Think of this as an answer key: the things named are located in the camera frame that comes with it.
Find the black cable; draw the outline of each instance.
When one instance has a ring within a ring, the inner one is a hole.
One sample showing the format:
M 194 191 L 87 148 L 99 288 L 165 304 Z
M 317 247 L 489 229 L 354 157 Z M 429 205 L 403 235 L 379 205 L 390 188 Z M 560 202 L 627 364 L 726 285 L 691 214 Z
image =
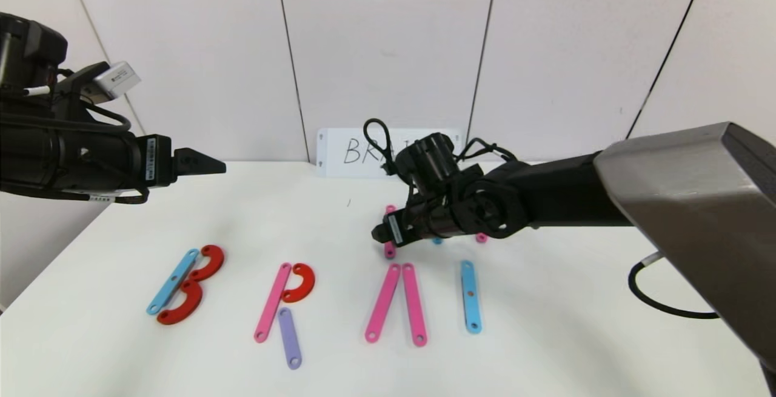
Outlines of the black cable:
M 81 121 L 56 120 L 55 118 L 40 118 L 30 117 L 27 115 L 16 115 L 16 113 L 0 113 L 0 123 L 11 124 L 14 126 L 58 129 L 62 131 L 99 132 L 109 134 L 127 132 L 132 127 L 132 123 L 130 123 L 130 121 L 127 120 L 127 118 L 124 116 L 96 106 L 93 102 L 91 104 L 88 102 L 85 103 L 86 105 L 84 107 L 86 109 L 97 112 L 105 117 L 112 118 L 113 120 L 119 121 L 121 124 L 84 123 Z
M 474 152 L 474 154 L 467 155 L 466 153 L 469 151 L 470 148 L 474 145 L 474 143 L 480 143 L 483 148 L 480 150 L 477 150 Z M 455 162 L 461 162 L 466 159 L 472 159 L 476 158 L 477 156 L 484 155 L 485 153 L 491 153 L 495 152 L 498 154 L 498 156 L 501 157 L 501 159 L 505 161 L 516 161 L 518 158 L 512 154 L 509 150 L 506 148 L 501 148 L 496 144 L 488 144 L 487 142 L 484 142 L 482 139 L 479 138 L 472 138 L 471 141 L 469 141 L 468 144 L 463 148 L 461 151 L 461 154 L 455 157 Z
M 148 195 L 150 193 L 148 188 L 137 184 L 134 181 L 134 179 L 128 174 L 124 173 L 123 171 L 119 170 L 113 165 L 108 164 L 107 162 L 103 162 L 100 159 L 93 158 L 89 152 L 86 152 L 83 155 L 81 155 L 81 159 L 83 159 L 84 162 L 91 162 L 95 165 L 98 165 L 100 168 L 102 168 L 105 171 L 108 171 L 109 173 L 113 173 L 113 175 L 119 177 L 119 179 L 122 179 L 125 185 L 127 185 L 128 187 L 133 187 L 134 190 L 136 190 L 141 194 L 141 195 L 133 195 L 133 196 L 117 196 L 115 200 L 116 203 L 143 204 L 146 201 L 148 201 Z
M 653 262 L 659 261 L 659 259 L 662 257 L 663 257 L 662 254 L 660 254 L 660 256 L 656 256 L 656 254 L 652 254 L 651 256 L 645 259 L 642 259 L 642 261 L 638 262 L 638 264 L 633 265 L 633 267 L 631 268 L 630 274 L 628 275 L 628 287 L 633 293 L 633 295 L 635 295 L 635 297 L 637 297 L 638 300 L 641 300 L 644 303 L 646 303 L 646 305 L 652 306 L 652 308 L 655 308 L 667 314 L 676 315 L 679 317 L 685 317 L 686 319 L 718 319 L 720 315 L 717 315 L 716 312 L 692 312 L 692 311 L 684 311 L 682 309 L 671 308 L 671 306 L 663 305 L 663 303 L 659 303 L 658 301 L 652 300 L 652 298 L 647 297 L 647 295 L 644 294 L 642 290 L 638 289 L 638 284 L 637 282 L 635 282 L 635 275 L 637 275 L 638 272 L 646 268 L 647 265 L 652 264 Z
M 380 147 L 379 145 L 377 145 L 377 142 L 374 139 L 369 137 L 369 133 L 367 132 L 367 127 L 369 127 L 369 124 L 372 124 L 372 123 L 377 123 L 379 124 L 380 127 L 383 128 L 383 133 L 386 136 L 386 148 Z M 383 123 L 383 121 L 378 118 L 369 118 L 369 120 L 367 120 L 366 123 L 364 123 L 364 138 L 366 138 L 366 142 L 368 142 L 369 145 L 374 147 L 385 158 L 386 163 L 385 165 L 383 165 L 383 170 L 385 170 L 386 173 L 388 173 L 388 176 L 393 176 L 394 174 L 396 174 L 403 182 L 405 182 L 405 184 L 410 185 L 412 187 L 413 184 L 411 179 L 404 176 L 404 174 L 399 173 L 398 168 L 396 168 L 396 164 L 393 163 L 393 154 L 391 154 L 391 151 L 390 151 L 391 143 L 390 143 L 390 132 L 388 132 L 388 126 L 386 126 L 386 124 Z

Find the pink small piece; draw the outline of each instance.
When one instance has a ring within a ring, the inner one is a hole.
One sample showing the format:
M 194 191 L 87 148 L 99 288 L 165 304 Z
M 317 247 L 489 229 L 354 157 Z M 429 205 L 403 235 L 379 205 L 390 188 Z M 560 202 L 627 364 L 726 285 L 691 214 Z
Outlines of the pink small piece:
M 415 279 L 415 266 L 404 264 L 402 274 L 404 276 L 404 294 L 407 295 L 407 312 L 410 315 L 412 342 L 418 347 L 423 347 L 426 342 L 429 342 L 429 336 L 426 335 L 421 295 L 418 293 L 418 281 Z
M 393 299 L 393 292 L 395 292 L 396 286 L 399 284 L 400 270 L 399 264 L 393 264 L 388 268 L 388 274 L 385 281 L 383 281 L 383 287 L 377 296 L 377 303 L 374 310 L 372 310 L 372 317 L 369 318 L 369 324 L 366 325 L 364 336 L 367 342 L 377 342 L 377 339 L 380 339 L 383 323 L 386 321 L 388 308 L 390 308 L 390 302 Z
M 390 214 L 391 212 L 396 211 L 396 206 L 393 206 L 393 204 L 389 204 L 386 206 L 386 214 Z M 385 243 L 385 248 L 383 249 L 383 253 L 385 254 L 386 259 L 393 259 L 396 257 L 396 245 L 393 244 L 392 241 Z
M 264 304 L 264 311 L 261 312 L 261 318 L 258 319 L 258 325 L 256 331 L 253 333 L 253 339 L 256 342 L 264 342 L 269 336 L 269 328 L 272 327 L 272 321 L 275 320 L 275 314 L 278 311 L 278 305 L 280 304 L 280 295 L 283 290 L 286 289 L 286 281 L 289 280 L 291 274 L 291 264 L 284 262 L 280 265 L 278 275 L 275 277 L 275 283 L 272 284 L 272 290 L 269 292 L 267 302 Z

